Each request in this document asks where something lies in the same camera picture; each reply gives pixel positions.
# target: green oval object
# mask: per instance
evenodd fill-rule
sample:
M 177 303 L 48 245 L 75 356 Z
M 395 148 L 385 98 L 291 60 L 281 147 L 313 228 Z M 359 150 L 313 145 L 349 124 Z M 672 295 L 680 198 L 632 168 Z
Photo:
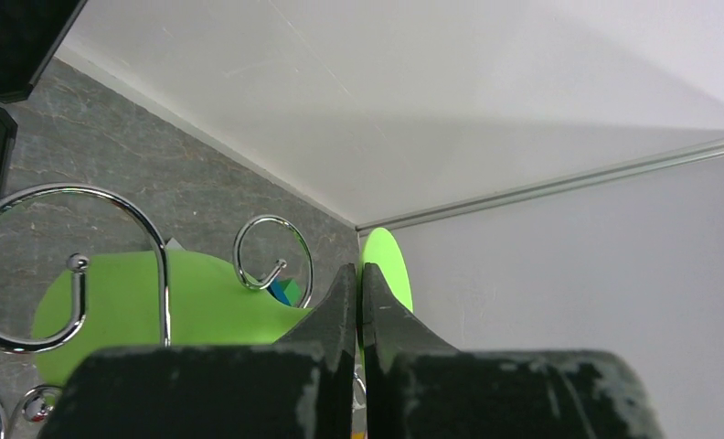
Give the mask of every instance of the green oval object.
M 171 338 L 176 345 L 270 344 L 310 309 L 251 291 L 232 264 L 203 253 L 168 251 Z M 36 355 L 42 379 L 62 386 L 90 353 L 160 343 L 157 262 L 152 252 L 101 254 L 88 269 L 88 315 L 66 345 Z M 42 299 L 32 336 L 48 337 L 71 315 L 71 276 L 64 272 Z
M 359 256 L 360 275 L 368 262 L 376 263 L 380 267 L 391 293 L 412 313 L 413 296 L 410 293 L 408 269 L 405 267 L 405 258 L 402 257 L 397 240 L 390 231 L 381 228 L 374 229 L 367 236 L 367 241 Z

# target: metal trim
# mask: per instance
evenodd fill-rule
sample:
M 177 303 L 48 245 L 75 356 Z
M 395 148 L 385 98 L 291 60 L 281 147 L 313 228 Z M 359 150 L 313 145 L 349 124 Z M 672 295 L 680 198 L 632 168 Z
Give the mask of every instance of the metal trim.
M 669 167 L 688 165 L 705 160 L 724 157 L 724 139 L 707 144 L 690 146 L 673 152 L 623 162 L 619 165 L 606 166 L 568 177 L 554 178 L 534 185 L 471 198 L 456 203 L 445 204 L 436 208 L 417 210 L 387 219 L 372 221 L 356 227 L 361 236 L 368 235 L 373 229 L 383 227 L 389 230 L 403 229 L 417 224 L 444 220 L 478 210 L 498 208 L 507 204 L 526 201 L 534 198 L 600 185 L 621 178 L 640 176 L 649 172 L 668 169 Z

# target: metal strip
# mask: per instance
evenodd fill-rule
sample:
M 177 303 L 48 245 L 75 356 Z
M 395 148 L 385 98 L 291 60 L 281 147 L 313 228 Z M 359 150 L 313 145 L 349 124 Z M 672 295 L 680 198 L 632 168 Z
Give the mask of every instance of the metal strip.
M 378 227 L 389 230 L 402 229 L 426 222 L 444 220 L 478 210 L 497 208 L 499 206 L 546 197 L 568 190 L 599 185 L 620 178 L 639 176 L 669 167 L 688 165 L 720 157 L 724 157 L 724 140 L 691 146 L 659 155 L 650 155 L 615 166 L 606 166 L 592 171 L 574 174 L 569 177 L 555 178 L 534 185 L 517 187 L 498 192 L 494 195 L 471 198 L 437 208 L 417 210 L 408 214 L 361 224 L 357 226 L 357 232 L 364 236 Z

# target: white panel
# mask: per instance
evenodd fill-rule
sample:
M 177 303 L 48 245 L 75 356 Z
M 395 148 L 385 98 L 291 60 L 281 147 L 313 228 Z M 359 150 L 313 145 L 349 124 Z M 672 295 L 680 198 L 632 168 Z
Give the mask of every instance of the white panel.
M 357 224 L 724 138 L 724 0 L 110 0 L 66 47 Z
M 395 236 L 447 341 L 613 351 L 667 437 L 724 437 L 724 158 Z

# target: gray marble floor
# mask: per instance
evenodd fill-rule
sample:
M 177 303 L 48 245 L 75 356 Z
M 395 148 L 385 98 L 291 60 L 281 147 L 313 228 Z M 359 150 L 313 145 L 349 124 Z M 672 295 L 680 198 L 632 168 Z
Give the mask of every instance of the gray marble floor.
M 186 249 L 225 260 L 247 219 L 284 216 L 314 254 L 317 298 L 340 264 L 357 260 L 351 228 L 59 61 L 50 63 L 31 98 L 9 111 L 19 131 L 7 192 L 63 181 L 105 187 L 135 202 Z M 287 275 L 304 282 L 302 250 L 288 231 L 263 225 L 251 235 L 247 271 L 269 271 L 281 257 L 290 263 Z M 0 226 L 0 329 L 27 336 L 39 299 L 70 254 L 148 248 L 138 226 L 99 200 L 45 198 L 16 212 Z M 30 356 L 0 353 L 7 407 L 36 384 Z M 364 421 L 359 412 L 356 418 Z M 16 437 L 35 433 L 23 424 Z

